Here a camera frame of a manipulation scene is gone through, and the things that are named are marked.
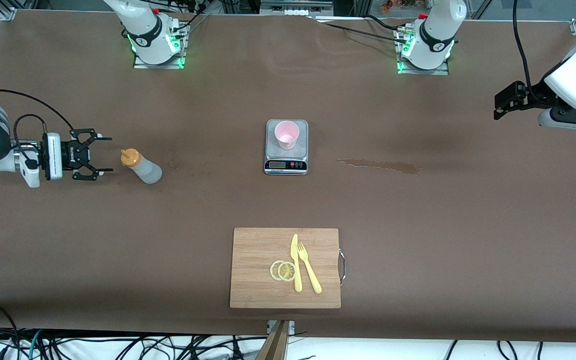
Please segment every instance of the lemon slice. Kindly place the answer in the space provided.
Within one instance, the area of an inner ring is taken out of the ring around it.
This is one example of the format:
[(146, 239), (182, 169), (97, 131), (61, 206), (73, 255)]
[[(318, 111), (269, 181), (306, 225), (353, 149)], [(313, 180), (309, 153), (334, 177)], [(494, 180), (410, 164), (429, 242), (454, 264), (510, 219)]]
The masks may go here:
[(279, 265), (279, 278), (283, 281), (292, 281), (295, 278), (295, 264), (286, 261)]
[(283, 260), (277, 260), (273, 262), (272, 265), (270, 265), (270, 276), (272, 276), (274, 280), (282, 280), (282, 278), (279, 277), (279, 266), (281, 266), (283, 263)]

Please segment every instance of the liquid spill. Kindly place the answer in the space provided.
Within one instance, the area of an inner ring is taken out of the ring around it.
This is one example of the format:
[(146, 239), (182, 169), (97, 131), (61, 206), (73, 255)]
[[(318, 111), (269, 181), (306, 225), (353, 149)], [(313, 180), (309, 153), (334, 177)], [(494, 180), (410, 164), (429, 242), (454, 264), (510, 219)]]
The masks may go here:
[(384, 162), (384, 161), (371, 161), (366, 159), (337, 159), (339, 163), (348, 164), (354, 167), (374, 167), (377, 169), (386, 169), (392, 171), (398, 171), (399, 173), (419, 175), (420, 170), (418, 167), (407, 162)]

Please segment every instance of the orange bottle cap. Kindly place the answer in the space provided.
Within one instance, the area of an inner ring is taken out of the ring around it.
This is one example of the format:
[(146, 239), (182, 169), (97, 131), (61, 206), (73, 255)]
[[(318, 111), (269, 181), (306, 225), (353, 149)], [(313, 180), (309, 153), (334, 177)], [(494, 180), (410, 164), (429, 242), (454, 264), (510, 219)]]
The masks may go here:
[(142, 161), (142, 155), (134, 148), (128, 150), (121, 150), (121, 164), (126, 167), (138, 166)]

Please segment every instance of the white floor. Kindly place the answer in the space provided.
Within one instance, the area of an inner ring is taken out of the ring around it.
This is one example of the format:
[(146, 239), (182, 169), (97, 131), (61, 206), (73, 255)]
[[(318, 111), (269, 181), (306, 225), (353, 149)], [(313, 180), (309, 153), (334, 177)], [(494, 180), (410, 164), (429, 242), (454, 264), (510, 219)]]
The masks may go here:
[[(213, 336), (206, 340), (203, 345), (210, 346), (231, 340), (229, 336)], [(189, 337), (174, 337), (176, 346), (183, 346), (190, 341)], [(451, 344), (451, 340), (390, 340), (390, 339), (336, 339), (336, 338), (313, 338), (294, 337), (290, 340), (286, 360), (302, 360), (315, 356), (313, 360), (444, 360)], [(59, 348), (73, 360), (112, 360), (130, 342), (83, 342), (71, 341), (62, 344)], [(240, 350), (249, 353), (261, 348), (263, 340), (241, 341)], [(537, 342), (512, 342), (518, 360), (536, 360)], [(172, 350), (159, 347), (173, 356)], [(509, 358), (512, 353), (507, 346), (502, 347)], [(136, 345), (125, 357), (126, 360), (137, 360), (142, 351), (141, 345)], [(224, 348), (215, 349), (201, 356), (202, 360), (219, 358), (220, 355), (231, 354)], [(7, 353), (6, 360), (17, 358), (15, 351)], [(541, 354), (542, 360), (576, 360), (576, 343), (546, 342)], [(495, 341), (467, 341), (461, 340), (455, 346), (450, 360), (503, 360), (497, 349)], [(150, 351), (144, 360), (168, 360), (168, 356), (160, 351)]]

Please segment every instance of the metal handle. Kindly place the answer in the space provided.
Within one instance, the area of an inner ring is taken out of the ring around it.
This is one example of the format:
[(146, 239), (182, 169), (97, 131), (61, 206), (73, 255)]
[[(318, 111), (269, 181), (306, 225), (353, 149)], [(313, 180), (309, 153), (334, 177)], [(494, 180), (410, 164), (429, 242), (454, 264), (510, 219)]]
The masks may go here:
[(344, 253), (341, 251), (341, 248), (339, 248), (339, 256), (341, 257), (341, 261), (343, 264), (343, 275), (341, 276), (341, 278), (339, 278), (339, 286), (341, 286), (344, 283), (344, 279), (346, 278), (346, 257), (344, 256)]

